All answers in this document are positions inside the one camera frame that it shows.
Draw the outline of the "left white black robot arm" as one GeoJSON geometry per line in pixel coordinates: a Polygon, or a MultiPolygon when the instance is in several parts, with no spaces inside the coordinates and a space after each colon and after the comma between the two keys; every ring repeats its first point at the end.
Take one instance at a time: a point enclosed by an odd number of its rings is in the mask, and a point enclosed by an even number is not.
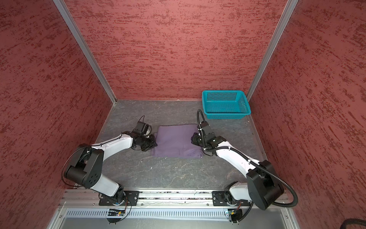
{"type": "Polygon", "coordinates": [[[65,163],[63,178],[98,192],[114,206],[127,204],[123,186],[102,174],[104,161],[126,149],[146,152],[156,146],[154,135],[128,131],[99,144],[81,144],[65,163]]]}

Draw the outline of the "teal plastic basket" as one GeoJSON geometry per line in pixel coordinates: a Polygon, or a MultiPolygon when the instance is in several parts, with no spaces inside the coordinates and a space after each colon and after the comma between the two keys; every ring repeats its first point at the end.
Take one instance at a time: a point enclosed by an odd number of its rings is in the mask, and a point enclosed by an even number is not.
{"type": "Polygon", "coordinates": [[[242,119],[251,114],[251,108],[243,91],[202,91],[204,114],[208,119],[242,119]]]}

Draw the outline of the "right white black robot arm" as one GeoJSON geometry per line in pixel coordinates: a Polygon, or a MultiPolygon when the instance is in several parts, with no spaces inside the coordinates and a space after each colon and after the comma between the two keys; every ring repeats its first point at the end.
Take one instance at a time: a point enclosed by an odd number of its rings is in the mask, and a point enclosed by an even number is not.
{"type": "Polygon", "coordinates": [[[246,182],[235,181],[228,185],[221,197],[216,200],[235,206],[242,200],[255,204],[259,209],[266,210],[281,197],[285,190],[282,183],[274,178],[276,172],[272,164],[267,161],[253,159],[233,147],[225,138],[217,136],[207,143],[200,134],[191,137],[193,145],[200,146],[204,152],[213,152],[217,156],[241,172],[246,182]]]}

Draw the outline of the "purple trousers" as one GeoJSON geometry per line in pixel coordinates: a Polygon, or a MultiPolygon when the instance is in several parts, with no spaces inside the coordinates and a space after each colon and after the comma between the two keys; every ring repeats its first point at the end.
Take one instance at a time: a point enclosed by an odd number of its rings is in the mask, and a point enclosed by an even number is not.
{"type": "Polygon", "coordinates": [[[157,146],[151,150],[154,157],[173,157],[183,159],[200,159],[202,150],[192,144],[191,138],[197,133],[195,124],[159,126],[156,133],[157,146]]]}

